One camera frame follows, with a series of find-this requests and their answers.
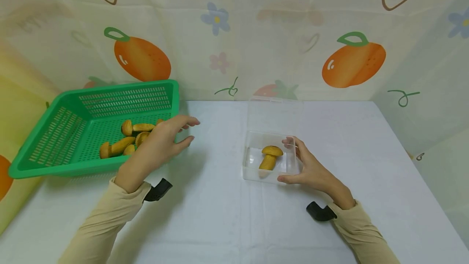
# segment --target hand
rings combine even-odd
[[[197,118],[178,115],[155,126],[135,153],[120,167],[114,183],[127,193],[135,192],[151,172],[181,153],[194,140],[194,136],[189,136],[174,143],[176,134],[199,124]]]
[[[287,137],[282,140],[286,145],[297,146],[296,156],[303,163],[303,170],[297,175],[280,175],[277,180],[287,184],[302,184],[331,196],[334,203],[342,209],[355,206],[352,193],[340,180],[330,173],[316,157],[309,152],[305,143],[297,137]]]

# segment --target blue flower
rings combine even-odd
[[[217,10],[214,3],[208,2],[207,4],[208,14],[203,14],[200,19],[206,23],[212,25],[213,35],[218,36],[218,32],[222,29],[225,32],[229,32],[230,25],[228,24],[228,11],[224,8]]]
[[[464,11],[464,14],[450,13],[448,20],[455,26],[448,34],[448,37],[453,38],[461,32],[464,39],[469,38],[469,8]]]

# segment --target white tablecloth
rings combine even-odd
[[[119,233],[109,263],[355,263],[331,223],[305,211],[327,197],[243,180],[247,103],[188,101],[202,124],[181,156],[154,172],[174,187]],[[469,252],[378,108],[305,102],[297,133],[361,200],[401,263],[466,264]],[[0,263],[54,263],[112,174],[47,178],[0,239]]]

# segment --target black clip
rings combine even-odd
[[[306,207],[306,212],[311,215],[311,217],[316,221],[329,221],[331,219],[336,219],[337,215],[332,211],[329,206],[321,208],[316,202],[311,202]]]
[[[166,179],[162,178],[160,183],[155,187],[151,187],[151,190],[147,193],[144,200],[147,200],[148,202],[159,200],[163,198],[164,194],[166,194],[171,187],[173,187],[173,185]]]

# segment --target clear plastic box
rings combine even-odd
[[[282,140],[296,135],[302,110],[302,101],[261,96],[250,99],[243,160],[245,180],[278,183],[278,175],[300,173],[294,140],[289,139],[287,144]],[[277,146],[283,151],[272,171],[259,169],[266,146]]]

